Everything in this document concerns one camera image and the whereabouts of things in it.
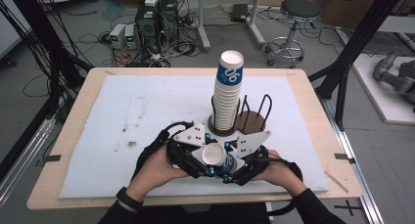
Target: black wristband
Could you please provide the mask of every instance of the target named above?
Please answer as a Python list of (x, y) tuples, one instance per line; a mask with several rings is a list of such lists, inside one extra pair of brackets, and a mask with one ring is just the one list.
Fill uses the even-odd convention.
[(127, 189), (125, 187), (121, 188), (119, 190), (119, 192), (116, 194), (116, 198), (119, 201), (125, 203), (127, 206), (129, 206), (131, 208), (134, 208), (134, 209), (140, 208), (143, 205), (143, 203), (142, 202), (138, 202), (135, 199), (131, 198), (129, 195), (127, 195), (125, 193), (126, 190)]

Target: white board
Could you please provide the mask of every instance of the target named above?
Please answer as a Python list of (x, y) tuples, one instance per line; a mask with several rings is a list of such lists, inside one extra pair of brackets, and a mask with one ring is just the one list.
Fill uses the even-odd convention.
[[(373, 78), (376, 64), (385, 56), (360, 55), (354, 62), (354, 69), (363, 84), (370, 99), (378, 110), (382, 120), (386, 123), (415, 124), (415, 105), (406, 102), (402, 95), (394, 92), (393, 88), (384, 82)], [(391, 74), (397, 75), (399, 67), (404, 62), (410, 62), (414, 58), (396, 57)]]
[[(128, 185), (143, 148), (167, 125), (192, 120), (207, 123), (212, 112), (214, 79), (214, 76), (108, 76), (74, 149), (60, 198), (114, 197), (122, 186)], [(272, 135), (264, 146), (276, 149), (288, 161), (295, 161), (311, 190), (328, 191), (288, 79), (246, 76), (241, 99), (245, 94), (253, 111), (258, 110), (264, 94), (272, 98), (273, 108), (266, 125)], [(223, 143), (238, 135), (239, 132), (230, 137), (212, 137)], [(263, 181), (239, 187), (222, 184), (216, 178), (188, 177), (171, 181), (149, 196), (275, 192), (285, 191)]]

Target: black metal pole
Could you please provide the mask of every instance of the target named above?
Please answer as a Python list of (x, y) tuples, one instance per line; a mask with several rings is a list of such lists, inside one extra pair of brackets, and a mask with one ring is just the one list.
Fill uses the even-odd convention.
[(342, 130), (344, 130), (343, 113), (348, 72), (354, 61), (356, 61), (398, 1), (399, 0), (375, 0), (336, 61), (332, 65), (308, 77), (310, 81), (313, 81), (326, 75), (321, 85), (316, 88), (317, 95), (320, 95), (325, 99), (330, 99), (333, 91), (340, 85), (335, 119)]

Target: stack of paper cups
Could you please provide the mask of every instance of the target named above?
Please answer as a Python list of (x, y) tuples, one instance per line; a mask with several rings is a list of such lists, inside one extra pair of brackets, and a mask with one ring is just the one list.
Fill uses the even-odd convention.
[(233, 126), (242, 85), (244, 57), (237, 51), (225, 51), (220, 56), (214, 84), (213, 103), (215, 112), (211, 123), (218, 130)]

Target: desk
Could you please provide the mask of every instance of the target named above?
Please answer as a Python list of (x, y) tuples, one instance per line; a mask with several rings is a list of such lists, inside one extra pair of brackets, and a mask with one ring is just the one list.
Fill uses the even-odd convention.
[[(29, 197), (30, 209), (110, 206), (115, 198), (105, 199), (59, 199), (72, 151), (82, 133), (86, 119), (101, 90), (107, 75), (211, 75), (216, 68), (93, 68), (76, 99), (69, 117), (57, 139), (51, 155), (62, 155), (57, 162), (47, 162)], [(308, 134), (326, 173), (330, 191), (318, 194), (321, 199), (358, 198), (362, 195), (360, 185), (348, 160), (336, 159), (335, 154), (344, 151), (333, 132), (307, 76), (299, 69), (245, 68), (244, 75), (287, 77), (298, 102)], [(288, 200), (288, 195), (246, 194), (238, 196), (187, 196), (146, 198), (146, 205), (198, 204), (227, 202), (272, 202)]]

